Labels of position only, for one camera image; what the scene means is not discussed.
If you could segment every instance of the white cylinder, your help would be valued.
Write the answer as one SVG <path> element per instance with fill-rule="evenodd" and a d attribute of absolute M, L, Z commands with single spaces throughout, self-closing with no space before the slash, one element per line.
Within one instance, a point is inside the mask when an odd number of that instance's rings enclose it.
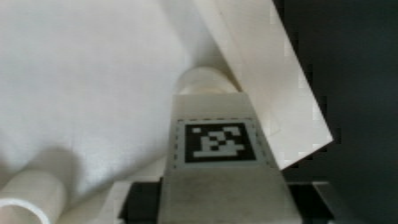
<path fill-rule="evenodd" d="M 65 206 L 65 188 L 51 174 L 23 171 L 0 191 L 0 223 L 55 224 Z"/>
<path fill-rule="evenodd" d="M 225 74 L 209 67 L 190 69 L 177 82 L 177 94 L 236 93 L 236 87 Z"/>

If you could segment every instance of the white sheet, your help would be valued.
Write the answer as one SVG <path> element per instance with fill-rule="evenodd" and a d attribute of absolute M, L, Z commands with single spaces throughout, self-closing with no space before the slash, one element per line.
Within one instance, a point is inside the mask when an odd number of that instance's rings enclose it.
<path fill-rule="evenodd" d="M 227 70 L 190 1 L 1 0 L 0 185 L 39 167 L 72 205 L 163 155 L 174 84 L 198 65 Z M 316 149 L 298 145 L 289 162 Z"/>

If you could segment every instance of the dark background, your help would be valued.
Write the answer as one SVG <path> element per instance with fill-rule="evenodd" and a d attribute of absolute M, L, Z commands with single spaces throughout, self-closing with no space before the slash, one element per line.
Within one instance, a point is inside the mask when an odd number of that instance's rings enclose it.
<path fill-rule="evenodd" d="M 273 0 L 333 143 L 284 171 L 398 223 L 398 1 Z"/>

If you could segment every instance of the white tube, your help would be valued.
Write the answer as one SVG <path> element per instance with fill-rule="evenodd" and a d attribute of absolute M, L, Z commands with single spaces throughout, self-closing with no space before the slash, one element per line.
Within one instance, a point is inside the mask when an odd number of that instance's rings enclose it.
<path fill-rule="evenodd" d="M 23 171 L 0 191 L 0 223 L 55 224 L 65 206 L 65 188 L 51 174 Z"/>
<path fill-rule="evenodd" d="M 236 93 L 225 74 L 209 67 L 190 69 L 177 81 L 177 94 Z"/>

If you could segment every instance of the black surface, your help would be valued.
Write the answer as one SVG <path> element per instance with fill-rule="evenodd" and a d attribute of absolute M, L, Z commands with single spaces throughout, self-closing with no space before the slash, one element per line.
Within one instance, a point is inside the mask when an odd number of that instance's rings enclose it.
<path fill-rule="evenodd" d="M 156 224 L 161 183 L 133 183 L 118 218 L 126 224 Z"/>
<path fill-rule="evenodd" d="M 398 223 L 398 1 L 275 0 L 333 143 L 284 171 Z"/>
<path fill-rule="evenodd" d="M 287 186 L 301 215 L 301 224 L 326 224 L 333 216 L 312 185 L 289 184 Z"/>

